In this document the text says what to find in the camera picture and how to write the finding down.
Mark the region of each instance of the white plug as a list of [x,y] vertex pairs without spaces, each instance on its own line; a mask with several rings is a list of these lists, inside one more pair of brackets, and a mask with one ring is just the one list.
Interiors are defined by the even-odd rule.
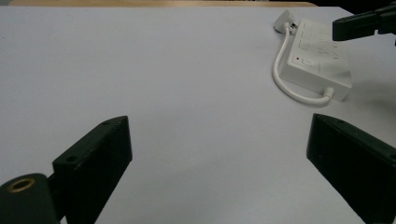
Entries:
[[274,23],[274,28],[275,28],[278,32],[280,32],[280,33],[282,33],[282,34],[285,34],[284,24],[285,24],[286,22],[287,22],[288,24],[290,24],[290,27],[296,28],[296,27],[295,27],[295,24],[294,24],[294,16],[293,16],[293,14],[291,14],[288,10],[284,11],[284,12],[282,13],[282,15],[280,15],[280,17],[277,18],[277,20],[276,20],[275,23]]

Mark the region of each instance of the white table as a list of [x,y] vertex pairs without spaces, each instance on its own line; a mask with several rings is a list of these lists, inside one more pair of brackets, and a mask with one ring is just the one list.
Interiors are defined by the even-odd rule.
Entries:
[[134,160],[98,224],[362,223],[306,143],[321,113],[396,147],[394,36],[348,41],[347,99],[301,105],[271,77],[284,10],[0,7],[0,182],[50,175],[85,133],[127,115]]

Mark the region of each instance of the power strip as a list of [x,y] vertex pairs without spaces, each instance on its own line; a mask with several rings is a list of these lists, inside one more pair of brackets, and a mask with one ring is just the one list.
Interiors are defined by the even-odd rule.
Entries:
[[331,27],[301,19],[289,57],[281,61],[279,76],[291,83],[322,94],[334,89],[333,99],[342,101],[352,88],[347,48],[332,41]]

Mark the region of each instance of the black object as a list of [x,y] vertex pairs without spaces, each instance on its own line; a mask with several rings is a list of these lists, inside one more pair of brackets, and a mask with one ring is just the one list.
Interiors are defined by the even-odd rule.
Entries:
[[396,5],[344,17],[332,22],[332,40],[345,41],[374,35],[396,34]]
[[307,158],[365,223],[396,215],[396,149],[340,119],[314,114]]
[[54,174],[23,175],[0,187],[0,223],[92,224],[132,160],[128,117],[96,126],[53,163]]

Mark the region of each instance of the extension cord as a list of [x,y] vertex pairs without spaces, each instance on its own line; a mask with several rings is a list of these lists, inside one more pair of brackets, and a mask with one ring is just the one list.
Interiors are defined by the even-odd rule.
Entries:
[[347,48],[332,41],[331,27],[301,19],[287,59],[280,62],[280,78],[323,94],[333,88],[333,99],[342,101],[352,88]]

